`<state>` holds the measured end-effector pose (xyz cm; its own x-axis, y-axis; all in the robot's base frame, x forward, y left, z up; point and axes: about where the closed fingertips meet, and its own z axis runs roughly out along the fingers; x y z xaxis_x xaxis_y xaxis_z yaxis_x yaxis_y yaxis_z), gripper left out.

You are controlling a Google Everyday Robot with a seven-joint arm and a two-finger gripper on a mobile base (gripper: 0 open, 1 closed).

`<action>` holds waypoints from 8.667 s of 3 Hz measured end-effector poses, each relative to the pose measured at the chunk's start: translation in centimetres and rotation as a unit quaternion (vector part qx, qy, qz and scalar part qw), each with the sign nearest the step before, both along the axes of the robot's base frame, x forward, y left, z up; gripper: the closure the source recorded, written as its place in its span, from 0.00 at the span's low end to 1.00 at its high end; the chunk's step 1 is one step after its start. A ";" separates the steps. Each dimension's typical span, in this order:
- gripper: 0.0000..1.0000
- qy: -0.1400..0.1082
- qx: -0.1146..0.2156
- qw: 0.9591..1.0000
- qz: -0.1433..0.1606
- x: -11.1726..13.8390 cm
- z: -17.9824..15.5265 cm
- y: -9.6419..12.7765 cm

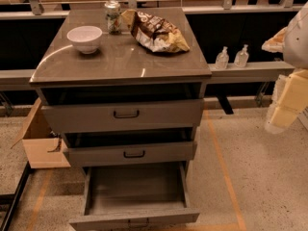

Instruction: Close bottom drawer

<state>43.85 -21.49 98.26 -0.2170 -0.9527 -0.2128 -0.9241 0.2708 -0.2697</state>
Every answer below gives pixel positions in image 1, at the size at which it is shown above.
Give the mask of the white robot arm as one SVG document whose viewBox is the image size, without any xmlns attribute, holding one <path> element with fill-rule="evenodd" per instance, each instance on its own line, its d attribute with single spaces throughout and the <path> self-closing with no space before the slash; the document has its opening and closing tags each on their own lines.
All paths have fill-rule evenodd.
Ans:
<svg viewBox="0 0 308 231">
<path fill-rule="evenodd" d="M 280 75 L 276 80 L 267 113 L 265 129 L 278 134 L 308 107 L 308 3 L 287 27 L 266 40 L 262 49 L 282 53 L 284 62 L 295 68 L 290 75 Z"/>
</svg>

